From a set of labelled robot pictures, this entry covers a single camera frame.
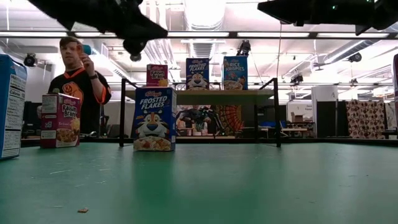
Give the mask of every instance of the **green tabletop surface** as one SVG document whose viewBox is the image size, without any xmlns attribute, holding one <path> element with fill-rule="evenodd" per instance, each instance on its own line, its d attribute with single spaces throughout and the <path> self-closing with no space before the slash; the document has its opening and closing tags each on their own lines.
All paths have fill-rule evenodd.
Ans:
<svg viewBox="0 0 398 224">
<path fill-rule="evenodd" d="M 0 223 L 398 223 L 397 172 L 393 147 L 28 147 L 0 161 Z"/>
</svg>

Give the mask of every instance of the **cardboard box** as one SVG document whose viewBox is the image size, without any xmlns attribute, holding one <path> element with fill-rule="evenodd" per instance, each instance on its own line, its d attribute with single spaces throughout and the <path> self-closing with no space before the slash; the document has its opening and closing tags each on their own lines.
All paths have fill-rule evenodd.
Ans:
<svg viewBox="0 0 398 224">
<path fill-rule="evenodd" d="M 167 65 L 147 65 L 147 86 L 169 86 Z"/>
<path fill-rule="evenodd" d="M 136 89 L 134 149 L 137 151 L 175 150 L 177 94 L 170 88 Z"/>
<path fill-rule="evenodd" d="M 208 90 L 209 85 L 209 59 L 187 58 L 187 90 Z"/>
<path fill-rule="evenodd" d="M 19 156 L 26 79 L 25 66 L 0 55 L 0 159 Z"/>
<path fill-rule="evenodd" d="M 72 147 L 80 143 L 80 99 L 61 93 L 42 97 L 42 148 Z"/>
<path fill-rule="evenodd" d="M 224 90 L 248 89 L 248 57 L 224 57 Z"/>
</svg>

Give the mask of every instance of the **orange and black shirt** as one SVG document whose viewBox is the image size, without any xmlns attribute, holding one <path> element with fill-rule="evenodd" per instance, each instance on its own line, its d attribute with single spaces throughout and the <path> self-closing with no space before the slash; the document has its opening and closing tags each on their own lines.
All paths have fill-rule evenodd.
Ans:
<svg viewBox="0 0 398 224">
<path fill-rule="evenodd" d="M 100 109 L 111 98 L 111 91 L 104 76 L 97 72 L 104 85 L 100 99 L 95 97 L 91 80 L 84 68 L 79 68 L 55 77 L 50 84 L 49 93 L 63 93 L 81 100 L 80 132 L 89 134 L 100 128 Z"/>
</svg>

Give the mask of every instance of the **blue cereal box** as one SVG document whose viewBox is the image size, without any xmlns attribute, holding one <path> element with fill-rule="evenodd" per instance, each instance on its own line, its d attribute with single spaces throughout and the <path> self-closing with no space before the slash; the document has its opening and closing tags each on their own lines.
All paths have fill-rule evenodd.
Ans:
<svg viewBox="0 0 398 224">
<path fill-rule="evenodd" d="M 224 90 L 248 89 L 248 57 L 224 57 Z"/>
<path fill-rule="evenodd" d="M 187 58 L 187 90 L 209 89 L 209 59 Z"/>
<path fill-rule="evenodd" d="M 19 156 L 26 79 L 23 65 L 0 55 L 0 159 Z"/>
<path fill-rule="evenodd" d="M 137 151 L 173 151 L 177 94 L 170 87 L 136 89 L 134 113 L 134 149 Z"/>
</svg>

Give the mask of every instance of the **spider web decoration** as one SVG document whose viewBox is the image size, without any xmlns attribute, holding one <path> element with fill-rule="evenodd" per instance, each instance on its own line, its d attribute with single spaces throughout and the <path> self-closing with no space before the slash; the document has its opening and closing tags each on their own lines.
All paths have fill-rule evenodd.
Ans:
<svg viewBox="0 0 398 224">
<path fill-rule="evenodd" d="M 243 128 L 244 123 L 242 121 L 242 106 L 217 105 L 216 112 L 220 116 L 221 124 L 225 128 L 225 134 L 227 136 L 234 136 L 235 132 Z"/>
</svg>

